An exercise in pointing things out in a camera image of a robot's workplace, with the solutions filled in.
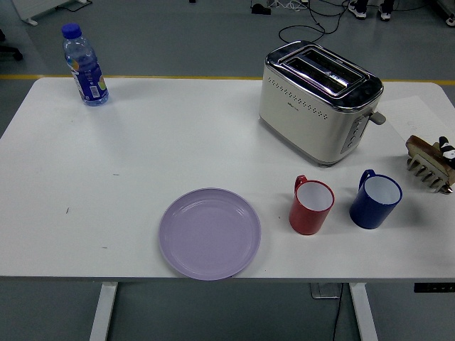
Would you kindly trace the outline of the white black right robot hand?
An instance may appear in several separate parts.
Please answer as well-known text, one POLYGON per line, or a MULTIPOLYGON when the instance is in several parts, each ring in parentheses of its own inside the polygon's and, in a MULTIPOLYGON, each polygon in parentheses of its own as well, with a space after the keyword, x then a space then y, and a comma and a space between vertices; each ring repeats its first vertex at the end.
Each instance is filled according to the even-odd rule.
POLYGON ((449 140, 445 136, 440 136, 437 149, 439 150, 442 157, 446 160, 447 163, 454 162, 455 159, 455 148, 449 143, 449 140))

